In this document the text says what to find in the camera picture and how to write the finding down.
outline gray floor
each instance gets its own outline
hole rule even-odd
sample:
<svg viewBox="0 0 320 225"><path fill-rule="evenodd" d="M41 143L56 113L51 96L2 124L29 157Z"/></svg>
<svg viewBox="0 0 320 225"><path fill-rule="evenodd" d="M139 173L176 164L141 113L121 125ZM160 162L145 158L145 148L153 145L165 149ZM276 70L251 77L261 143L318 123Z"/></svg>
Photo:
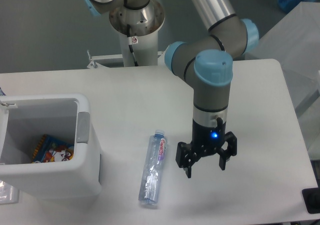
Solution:
<svg viewBox="0 0 320 225"><path fill-rule="evenodd" d="M207 35L191 0L158 0L166 12L159 50ZM277 0L230 0L263 36L284 13ZM0 73L84 69L92 56L120 54L108 15L92 17L83 0L0 0Z"/></svg>

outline black object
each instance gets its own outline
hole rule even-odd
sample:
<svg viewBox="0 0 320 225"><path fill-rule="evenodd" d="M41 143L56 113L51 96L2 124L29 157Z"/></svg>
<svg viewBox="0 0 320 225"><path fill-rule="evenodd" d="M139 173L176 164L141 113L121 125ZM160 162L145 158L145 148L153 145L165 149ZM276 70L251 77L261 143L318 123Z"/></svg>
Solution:
<svg viewBox="0 0 320 225"><path fill-rule="evenodd" d="M237 137L231 132L227 132L226 123L218 117L217 127L205 127L192 121L192 141L190 143L179 142L176 149L175 161L179 168L185 170L188 178L191 178L191 167L200 158L220 155L219 166L222 170L226 169L226 162L231 156L237 155ZM222 146L228 143L227 149Z"/></svg>
<svg viewBox="0 0 320 225"><path fill-rule="evenodd" d="M210 35L210 37L212 37L219 44L221 51L225 51L224 44L222 43L222 41L220 41L220 39L217 36L212 34Z"/></svg>
<svg viewBox="0 0 320 225"><path fill-rule="evenodd" d="M320 219L313 221L313 222L310 223L309 225L316 225L318 222L320 222Z"/></svg>
<svg viewBox="0 0 320 225"><path fill-rule="evenodd" d="M320 160L311 160L311 166L316 179L318 188L320 187Z"/></svg>
<svg viewBox="0 0 320 225"><path fill-rule="evenodd" d="M302 190L304 203L308 213L320 213L320 188L307 188Z"/></svg>
<svg viewBox="0 0 320 225"><path fill-rule="evenodd" d="M127 3L125 3L124 6L125 6L127 9L130 9L130 10L140 10L140 9L143 9L143 8L145 8L146 6L148 6L149 3L150 3L150 0L149 0L146 4L144 4L144 5L142 5L142 6L133 7L133 6L128 6Z"/></svg>
<svg viewBox="0 0 320 225"><path fill-rule="evenodd" d="M218 26L219 24L223 23L225 20L228 20L228 19L233 18L235 16L237 16L237 14L233 13L233 14L230 14L229 16L226 16L226 17L222 18L221 20L219 20L215 24L213 24L211 27L209 27L208 32L210 33L210 31L212 29L214 29L216 26Z"/></svg>

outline metal rod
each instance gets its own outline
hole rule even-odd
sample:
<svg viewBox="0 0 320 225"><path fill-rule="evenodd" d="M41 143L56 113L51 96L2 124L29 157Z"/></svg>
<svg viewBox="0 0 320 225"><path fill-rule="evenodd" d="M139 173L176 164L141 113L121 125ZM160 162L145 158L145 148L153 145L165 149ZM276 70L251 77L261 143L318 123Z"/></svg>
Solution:
<svg viewBox="0 0 320 225"><path fill-rule="evenodd" d="M192 0L192 2L208 30L215 23L235 14L229 0Z"/></svg>

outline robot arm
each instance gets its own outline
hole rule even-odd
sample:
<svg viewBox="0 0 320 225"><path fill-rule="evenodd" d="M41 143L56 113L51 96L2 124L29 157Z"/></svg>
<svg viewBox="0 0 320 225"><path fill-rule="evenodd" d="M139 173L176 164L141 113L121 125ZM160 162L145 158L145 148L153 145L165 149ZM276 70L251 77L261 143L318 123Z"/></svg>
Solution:
<svg viewBox="0 0 320 225"><path fill-rule="evenodd" d="M192 141L179 142L175 158L188 178L192 165L202 157L219 154L219 166L224 170L227 160L237 154L237 138L232 132L225 132L233 58L254 48L259 40L256 25L249 19L240 20L229 0L192 2L209 36L192 44L175 42L165 54L167 67L194 90ZM122 6L121 12L117 13L119 23L112 19L114 12L109 17L114 28L124 26L117 30L128 37L133 29L137 36L150 34L164 20L163 17L154 23L155 17L161 17L163 13L147 12L150 0L87 0L86 3L89 9L94 8L100 14ZM153 9L159 6L154 3ZM153 30L145 30L151 21ZM228 144L226 150L222 149L225 142Z"/></svg>
<svg viewBox="0 0 320 225"><path fill-rule="evenodd" d="M209 36L193 44L175 42L165 54L167 67L193 90L192 141L179 142L175 160L191 178L200 158L220 155L219 166L237 154L237 138L225 133L233 58L258 44L257 27L240 20L229 0L192 0ZM227 149L222 149L227 142Z"/></svg>

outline bottle label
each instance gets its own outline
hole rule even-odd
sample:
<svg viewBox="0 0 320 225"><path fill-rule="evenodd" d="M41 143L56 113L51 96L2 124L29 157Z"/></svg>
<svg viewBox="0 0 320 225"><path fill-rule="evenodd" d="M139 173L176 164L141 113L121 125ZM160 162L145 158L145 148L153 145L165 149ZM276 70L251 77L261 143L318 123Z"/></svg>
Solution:
<svg viewBox="0 0 320 225"><path fill-rule="evenodd" d="M158 161L162 161L165 158L165 153L166 153L166 140L164 138L161 138Z"/></svg>

